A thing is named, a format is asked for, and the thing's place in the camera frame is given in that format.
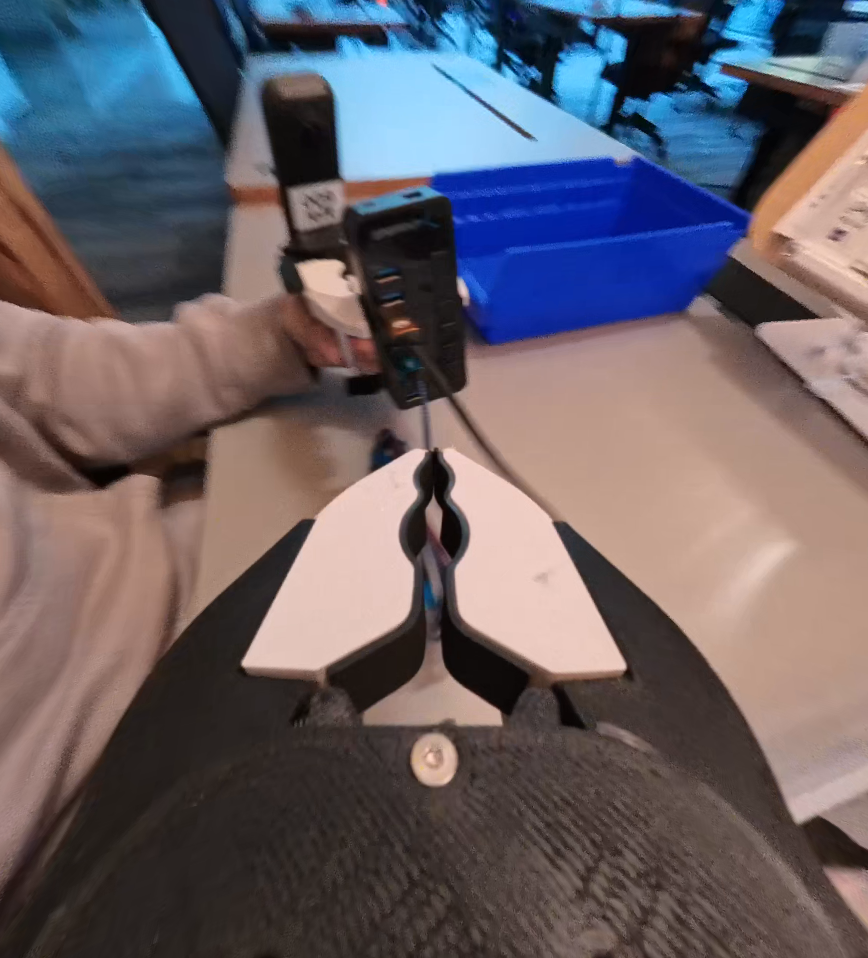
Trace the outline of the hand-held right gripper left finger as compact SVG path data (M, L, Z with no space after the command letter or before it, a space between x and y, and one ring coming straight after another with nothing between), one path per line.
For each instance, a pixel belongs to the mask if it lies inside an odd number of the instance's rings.
M320 510L241 660L245 673L342 689L361 712L416 676L434 464L411 450Z

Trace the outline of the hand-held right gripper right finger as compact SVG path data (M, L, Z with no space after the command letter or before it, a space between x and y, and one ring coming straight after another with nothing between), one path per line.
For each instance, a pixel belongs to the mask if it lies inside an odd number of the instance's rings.
M628 664L560 535L522 490L455 449L434 453L448 673L502 715L526 688L622 677Z

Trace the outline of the black USB hub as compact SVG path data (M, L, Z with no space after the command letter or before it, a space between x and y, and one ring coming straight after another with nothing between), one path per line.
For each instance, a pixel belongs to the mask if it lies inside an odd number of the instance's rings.
M449 199L424 186L349 206L348 263L380 362L400 411L464 390L464 303L457 284Z

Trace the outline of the person's left forearm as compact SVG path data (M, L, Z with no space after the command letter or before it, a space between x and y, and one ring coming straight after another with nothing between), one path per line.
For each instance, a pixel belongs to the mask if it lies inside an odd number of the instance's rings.
M52 315L0 300L0 462L53 488L307 390L285 300L206 295L169 321Z

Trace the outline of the white desk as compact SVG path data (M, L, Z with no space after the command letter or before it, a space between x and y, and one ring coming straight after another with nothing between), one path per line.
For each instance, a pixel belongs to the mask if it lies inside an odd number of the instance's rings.
M331 84L345 175L630 150L458 54L255 55L227 153L224 291L275 292L283 240L258 87ZM557 514L667 612L724 681L798 821L868 848L868 447L742 323L682 314L472 344L464 403Z

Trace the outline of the brown background desk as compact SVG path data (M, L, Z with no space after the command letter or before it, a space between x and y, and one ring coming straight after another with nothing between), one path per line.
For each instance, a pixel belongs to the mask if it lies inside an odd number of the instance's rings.
M865 87L820 72L818 56L728 56L719 72L750 86L791 96L800 101L840 107Z

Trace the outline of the person's left hand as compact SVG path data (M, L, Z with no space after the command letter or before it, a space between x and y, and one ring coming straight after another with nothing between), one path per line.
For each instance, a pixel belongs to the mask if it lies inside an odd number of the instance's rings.
M375 344L368 338L350 337L315 318L303 298L285 293L279 301L280 320L286 336L315 369L348 368L359 374L380 372Z

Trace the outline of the dark upright panel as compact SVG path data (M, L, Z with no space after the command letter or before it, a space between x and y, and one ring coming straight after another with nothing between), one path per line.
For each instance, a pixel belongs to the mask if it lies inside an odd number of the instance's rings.
M245 50L223 1L143 1L224 148L236 118Z

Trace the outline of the blue plastic bin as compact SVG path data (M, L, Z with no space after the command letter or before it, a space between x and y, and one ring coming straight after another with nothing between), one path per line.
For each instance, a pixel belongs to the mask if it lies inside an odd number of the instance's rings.
M750 213L655 163L591 158L438 174L467 314L493 345L679 313Z

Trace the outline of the wooden panel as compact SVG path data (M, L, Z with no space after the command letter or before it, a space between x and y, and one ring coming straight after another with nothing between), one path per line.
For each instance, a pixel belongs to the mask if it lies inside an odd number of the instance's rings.
M84 320L115 315L1 144L0 299Z

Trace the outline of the white pulp tray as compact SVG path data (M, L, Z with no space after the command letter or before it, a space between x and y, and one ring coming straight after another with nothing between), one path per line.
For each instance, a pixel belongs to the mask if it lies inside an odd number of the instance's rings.
M756 337L868 443L868 327L846 317L772 321Z

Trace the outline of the white printed sheets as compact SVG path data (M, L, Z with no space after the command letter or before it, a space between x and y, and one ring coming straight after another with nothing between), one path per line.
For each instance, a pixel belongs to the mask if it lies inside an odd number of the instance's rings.
M868 130L772 231L782 266L868 324Z

